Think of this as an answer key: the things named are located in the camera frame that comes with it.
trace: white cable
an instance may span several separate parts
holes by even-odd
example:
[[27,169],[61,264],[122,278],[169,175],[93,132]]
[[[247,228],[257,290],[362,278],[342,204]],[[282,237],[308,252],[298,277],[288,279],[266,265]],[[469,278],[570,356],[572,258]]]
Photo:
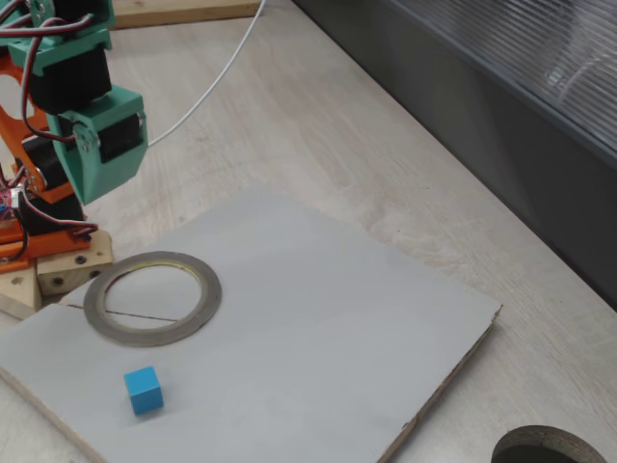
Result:
[[253,29],[255,27],[255,24],[257,23],[257,20],[259,19],[259,16],[261,15],[261,12],[263,11],[263,7],[265,5],[266,5],[266,0],[261,0],[261,4],[259,5],[259,8],[257,9],[257,13],[255,13],[255,17],[253,18],[253,21],[251,22],[251,25],[247,29],[246,34],[242,38],[242,41],[240,41],[240,43],[238,44],[238,47],[233,52],[233,55],[231,55],[231,58],[229,59],[228,63],[223,68],[223,70],[221,71],[219,76],[214,80],[214,82],[212,82],[212,85],[210,85],[208,90],[206,90],[203,93],[203,95],[200,97],[200,99],[197,100],[197,102],[193,105],[193,107],[191,109],[189,109],[188,112],[184,116],[182,116],[177,123],[172,125],[172,127],[169,130],[167,130],[166,132],[164,132],[162,135],[160,135],[159,137],[157,137],[154,140],[150,141],[148,143],[148,147],[149,148],[152,148],[158,142],[162,141],[163,139],[167,138],[172,133],[174,133],[181,125],[183,125],[186,122],[187,119],[189,119],[191,116],[193,116],[193,113],[195,113],[195,111],[197,111],[197,109],[201,106],[203,101],[210,96],[210,94],[212,93],[214,88],[219,84],[219,82],[221,82],[223,77],[225,77],[225,74],[228,73],[229,68],[231,68],[231,65],[233,65],[233,62],[235,61],[237,56],[240,54],[240,51],[244,47],[244,43],[247,41],[247,39],[249,38],[249,35],[253,31]]

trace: wooden block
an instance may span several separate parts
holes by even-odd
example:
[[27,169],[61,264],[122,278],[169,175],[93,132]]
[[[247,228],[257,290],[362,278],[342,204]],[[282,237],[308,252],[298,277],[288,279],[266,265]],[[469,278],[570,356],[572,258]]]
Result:
[[44,295],[73,291],[114,263],[112,240],[107,231],[92,234],[89,249],[39,258],[37,274]]
[[0,310],[24,319],[40,309],[40,290],[34,265],[0,275]]

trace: wooden plank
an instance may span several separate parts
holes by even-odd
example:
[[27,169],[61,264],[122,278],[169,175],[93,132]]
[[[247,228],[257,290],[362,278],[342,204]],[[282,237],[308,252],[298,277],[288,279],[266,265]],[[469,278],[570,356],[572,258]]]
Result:
[[257,0],[114,0],[117,29],[255,15]]

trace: tape roll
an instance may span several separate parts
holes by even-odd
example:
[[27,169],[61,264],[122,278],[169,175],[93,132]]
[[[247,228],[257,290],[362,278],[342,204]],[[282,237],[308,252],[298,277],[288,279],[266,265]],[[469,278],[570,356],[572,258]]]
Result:
[[[110,318],[105,299],[111,285],[135,270],[159,265],[179,268],[197,280],[201,289],[197,306],[179,321],[153,329],[131,328]],[[108,340],[123,345],[153,347],[183,340],[199,331],[219,309],[222,295],[219,278],[205,262],[186,254],[157,251],[122,260],[96,277],[86,292],[84,313],[90,325]]]

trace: light wood surface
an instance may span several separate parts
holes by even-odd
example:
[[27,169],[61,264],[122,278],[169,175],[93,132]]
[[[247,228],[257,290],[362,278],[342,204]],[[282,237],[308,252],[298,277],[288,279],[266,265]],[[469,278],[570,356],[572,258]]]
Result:
[[94,278],[114,262],[112,240],[104,230],[92,234],[88,249],[45,256],[37,260],[43,295],[66,294]]
[[253,16],[259,0],[114,0],[117,29]]
[[[194,103],[249,21],[114,33],[112,78],[145,96],[151,135]],[[525,424],[617,455],[617,314],[287,0],[269,4],[196,116],[87,212],[121,259],[253,181],[503,303],[398,461],[489,462]],[[87,461],[5,383],[0,411],[0,462]]]
[[19,319],[40,309],[40,290],[34,266],[0,275],[0,312]]

